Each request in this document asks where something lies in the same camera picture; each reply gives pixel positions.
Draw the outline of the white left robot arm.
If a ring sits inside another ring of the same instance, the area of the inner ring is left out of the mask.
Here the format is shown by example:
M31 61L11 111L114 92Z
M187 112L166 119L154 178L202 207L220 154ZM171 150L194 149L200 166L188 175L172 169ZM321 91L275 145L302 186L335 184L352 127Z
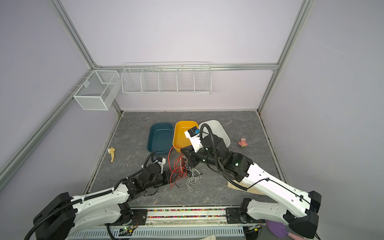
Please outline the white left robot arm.
M176 176L165 170L166 159L150 154L142 168L113 187L92 194L56 196L33 220L25 239L66 240L72 234L100 225L139 225L129 201L147 197L149 189L173 183Z

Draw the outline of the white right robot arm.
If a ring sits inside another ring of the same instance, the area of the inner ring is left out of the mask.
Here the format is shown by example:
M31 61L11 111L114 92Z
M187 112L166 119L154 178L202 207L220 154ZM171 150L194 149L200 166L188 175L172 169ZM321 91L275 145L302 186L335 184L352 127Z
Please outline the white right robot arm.
M287 225L302 237L319 238L320 193L296 189L263 170L250 158L230 151L208 124L192 127L184 134L191 144L181 151L189 161L205 164L240 190L256 189L274 200L274 203L265 203L243 199L238 212L246 223L250 220L274 221Z

